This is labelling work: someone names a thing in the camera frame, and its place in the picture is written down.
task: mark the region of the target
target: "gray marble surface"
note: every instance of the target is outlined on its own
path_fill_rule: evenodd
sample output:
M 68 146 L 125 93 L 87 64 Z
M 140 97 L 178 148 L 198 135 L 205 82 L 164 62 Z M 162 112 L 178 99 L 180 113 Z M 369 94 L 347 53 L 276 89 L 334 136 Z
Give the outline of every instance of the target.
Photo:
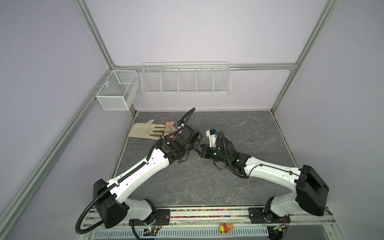
M 155 120 L 155 124 L 179 120 L 182 112 L 139 112 L 136 122 Z M 294 163 L 278 128 L 267 111 L 194 112 L 188 124 L 204 134 L 201 144 L 207 143 L 205 131 L 217 129 L 233 142 L 238 152 L 260 160 L 293 167 Z M 128 139 L 127 148 L 118 169 L 121 174 L 143 159 L 155 141 Z M 229 170 L 217 169 L 212 160 L 191 152 L 189 159 L 155 173 L 131 195 L 130 199 L 149 198 L 156 206 L 174 205 L 264 205 L 271 196 L 281 196 L 290 190 L 264 179 L 241 179 Z

